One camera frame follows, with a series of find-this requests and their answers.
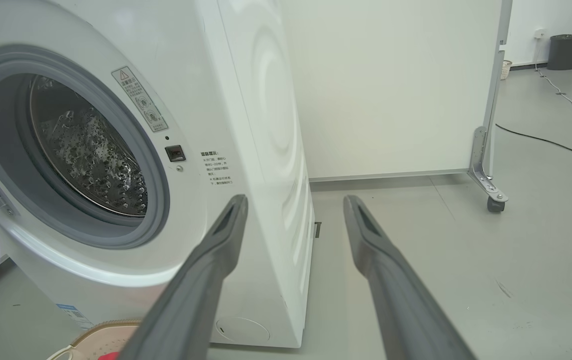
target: wall outlet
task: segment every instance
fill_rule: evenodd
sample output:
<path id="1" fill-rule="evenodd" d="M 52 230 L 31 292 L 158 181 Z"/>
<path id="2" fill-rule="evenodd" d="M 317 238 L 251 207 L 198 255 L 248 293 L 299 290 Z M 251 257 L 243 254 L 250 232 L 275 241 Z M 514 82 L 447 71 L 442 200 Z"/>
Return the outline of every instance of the wall outlet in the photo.
<path id="1" fill-rule="evenodd" d="M 535 30 L 535 39 L 543 39 L 548 34 L 548 29 L 537 29 Z"/>

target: whiteboard stand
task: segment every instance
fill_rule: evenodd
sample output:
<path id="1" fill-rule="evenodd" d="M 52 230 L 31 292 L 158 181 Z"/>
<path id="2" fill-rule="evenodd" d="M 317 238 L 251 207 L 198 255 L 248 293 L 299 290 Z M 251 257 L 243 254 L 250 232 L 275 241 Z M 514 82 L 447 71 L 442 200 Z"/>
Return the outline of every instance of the whiteboard stand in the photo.
<path id="1" fill-rule="evenodd" d="M 492 184 L 492 153 L 494 152 L 494 112 L 497 107 L 501 70 L 505 55 L 505 51 L 500 50 L 500 45 L 505 45 L 508 42 L 511 11 L 512 0 L 502 0 L 484 126 L 480 126 L 475 130 L 473 153 L 470 157 L 470 168 L 468 169 L 468 175 L 488 194 L 488 210 L 492 213 L 502 212 L 508 201 L 508 196 Z"/>
<path id="2" fill-rule="evenodd" d="M 473 153 L 470 155 L 468 175 L 488 194 L 488 211 L 500 213 L 506 207 L 508 196 L 494 186 L 491 178 L 484 172 L 484 157 L 490 153 L 490 151 L 485 151 L 489 137 L 490 134 L 487 127 L 480 126 L 475 130 Z"/>

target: trash can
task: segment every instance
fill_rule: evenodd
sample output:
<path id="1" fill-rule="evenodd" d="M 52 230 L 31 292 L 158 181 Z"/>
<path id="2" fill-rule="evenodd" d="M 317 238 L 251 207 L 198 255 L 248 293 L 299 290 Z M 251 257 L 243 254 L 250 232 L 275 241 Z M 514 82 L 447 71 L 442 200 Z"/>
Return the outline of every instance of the trash can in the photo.
<path id="1" fill-rule="evenodd" d="M 555 35 L 550 38 L 548 70 L 572 69 L 572 35 Z"/>

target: washing machine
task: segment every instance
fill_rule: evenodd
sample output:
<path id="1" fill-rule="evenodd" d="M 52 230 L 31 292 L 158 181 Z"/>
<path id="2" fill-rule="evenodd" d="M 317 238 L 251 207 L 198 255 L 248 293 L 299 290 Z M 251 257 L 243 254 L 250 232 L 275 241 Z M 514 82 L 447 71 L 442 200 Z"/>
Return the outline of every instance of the washing machine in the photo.
<path id="1" fill-rule="evenodd" d="M 315 215 L 274 0 L 0 0 L 0 243 L 81 328 L 145 315 L 235 194 L 212 341 L 299 347 Z"/>

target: gray floor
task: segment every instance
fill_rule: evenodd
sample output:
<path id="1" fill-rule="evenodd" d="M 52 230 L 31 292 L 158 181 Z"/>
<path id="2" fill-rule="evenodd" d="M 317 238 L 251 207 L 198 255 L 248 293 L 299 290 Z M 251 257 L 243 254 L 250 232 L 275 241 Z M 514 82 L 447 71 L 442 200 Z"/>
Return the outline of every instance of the gray floor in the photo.
<path id="1" fill-rule="evenodd" d="M 544 70 L 572 98 L 572 70 Z M 572 148 L 572 105 L 531 70 L 501 82 L 497 123 Z M 465 175 L 316 184 L 301 349 L 213 346 L 210 360 L 384 358 L 341 200 L 360 196 L 481 360 L 572 359 L 572 152 L 498 130 L 502 214 Z M 80 330 L 19 269 L 0 279 L 0 359 L 45 359 Z"/>

